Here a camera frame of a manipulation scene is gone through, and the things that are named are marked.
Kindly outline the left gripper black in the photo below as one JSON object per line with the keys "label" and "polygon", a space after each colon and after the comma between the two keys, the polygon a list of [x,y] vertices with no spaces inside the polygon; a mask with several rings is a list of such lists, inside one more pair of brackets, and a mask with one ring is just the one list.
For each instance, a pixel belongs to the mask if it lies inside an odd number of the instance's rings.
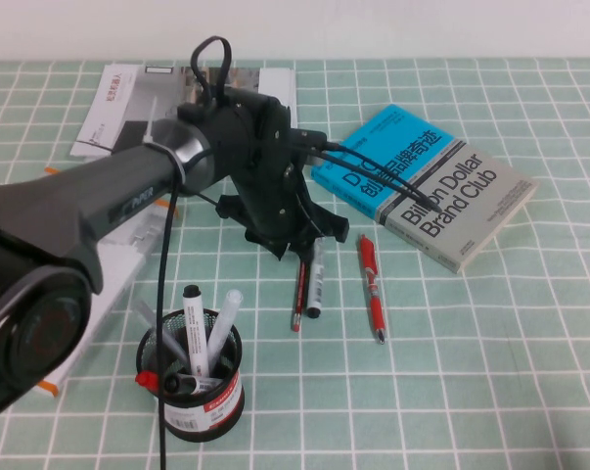
{"label": "left gripper black", "polygon": [[198,163],[184,165],[183,195],[198,195],[231,178],[238,193],[219,199],[218,215],[243,225],[246,239],[278,260],[292,251],[310,264],[319,238],[346,240],[347,218],[315,204],[303,176],[308,154],[324,136],[293,129],[291,111],[278,99],[228,90],[222,101],[207,107],[179,106],[177,117],[196,128],[208,151]]}

